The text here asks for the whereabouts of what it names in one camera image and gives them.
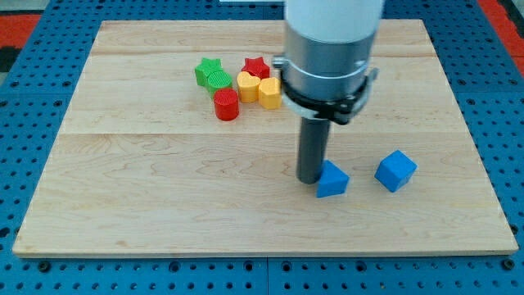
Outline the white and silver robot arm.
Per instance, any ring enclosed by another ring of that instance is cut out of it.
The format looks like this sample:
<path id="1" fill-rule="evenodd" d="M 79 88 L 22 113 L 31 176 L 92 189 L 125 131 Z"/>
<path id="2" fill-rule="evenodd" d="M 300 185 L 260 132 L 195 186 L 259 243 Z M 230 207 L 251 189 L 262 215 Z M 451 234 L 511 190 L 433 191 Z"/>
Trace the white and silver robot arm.
<path id="1" fill-rule="evenodd" d="M 283 101 L 309 120 L 346 125 L 368 101 L 369 69 L 384 0 L 286 0 L 280 71 Z"/>

